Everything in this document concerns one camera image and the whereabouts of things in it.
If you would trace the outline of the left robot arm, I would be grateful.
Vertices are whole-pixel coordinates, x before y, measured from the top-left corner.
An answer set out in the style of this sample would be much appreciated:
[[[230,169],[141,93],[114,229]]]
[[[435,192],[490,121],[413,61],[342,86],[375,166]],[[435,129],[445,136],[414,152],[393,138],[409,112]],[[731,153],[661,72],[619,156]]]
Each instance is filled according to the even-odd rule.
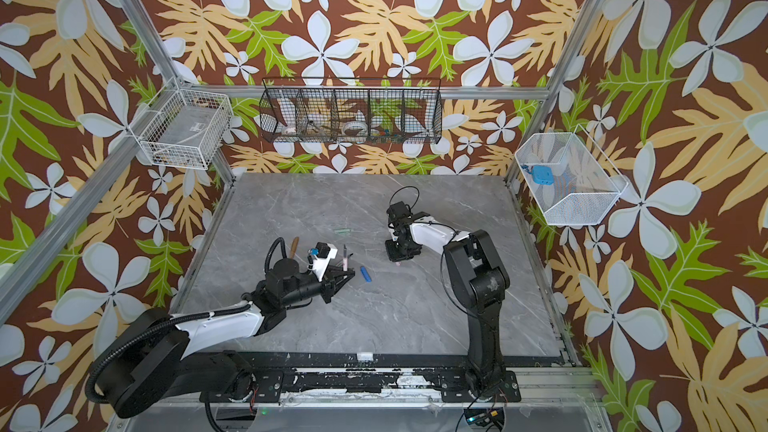
[[[91,365],[84,393],[108,404],[121,418],[134,417],[158,401],[189,393],[245,398],[253,368],[235,352],[211,347],[273,330],[288,311],[319,297],[325,303],[356,272],[330,265],[322,275],[301,271],[282,258],[235,305],[212,311],[171,315],[159,308],[142,313]]]

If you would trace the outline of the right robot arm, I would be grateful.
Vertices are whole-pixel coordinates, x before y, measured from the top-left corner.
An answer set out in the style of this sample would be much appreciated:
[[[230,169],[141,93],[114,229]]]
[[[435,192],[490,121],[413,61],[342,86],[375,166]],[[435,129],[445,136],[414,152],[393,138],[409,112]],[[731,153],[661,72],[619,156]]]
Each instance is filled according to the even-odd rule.
[[[500,343],[500,314],[511,281],[489,233],[460,231],[402,201],[387,208],[390,261],[410,260],[428,248],[440,255],[439,271],[451,303],[468,321],[466,381],[476,398],[497,395],[509,402],[521,396],[507,370]]]

